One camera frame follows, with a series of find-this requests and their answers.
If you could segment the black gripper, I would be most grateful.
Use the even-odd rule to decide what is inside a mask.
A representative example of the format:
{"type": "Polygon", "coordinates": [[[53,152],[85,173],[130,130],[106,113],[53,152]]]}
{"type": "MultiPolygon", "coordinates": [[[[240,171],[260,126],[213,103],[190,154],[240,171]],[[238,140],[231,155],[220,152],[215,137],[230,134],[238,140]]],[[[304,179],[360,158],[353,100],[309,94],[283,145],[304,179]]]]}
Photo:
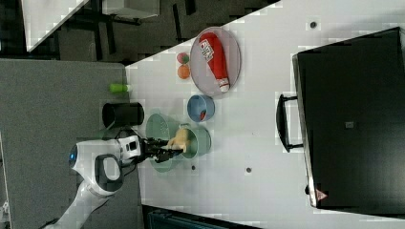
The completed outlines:
{"type": "Polygon", "coordinates": [[[159,147],[165,147],[167,144],[168,141],[161,138],[142,138],[139,141],[139,162],[153,158],[157,163],[162,163],[183,153],[183,150],[159,150],[159,147]]]}

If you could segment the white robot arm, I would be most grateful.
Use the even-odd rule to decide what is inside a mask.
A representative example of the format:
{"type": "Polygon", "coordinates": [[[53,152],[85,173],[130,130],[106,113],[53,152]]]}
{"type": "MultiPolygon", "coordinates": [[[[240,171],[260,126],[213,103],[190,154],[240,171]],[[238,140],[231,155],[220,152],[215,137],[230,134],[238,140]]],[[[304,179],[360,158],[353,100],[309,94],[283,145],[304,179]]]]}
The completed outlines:
{"type": "Polygon", "coordinates": [[[124,167],[137,165],[146,158],[162,163],[185,152],[186,145],[169,145],[168,140],[138,135],[76,143],[69,165],[83,180],[64,214],[41,229],[81,229],[88,217],[122,187],[124,167]]]}

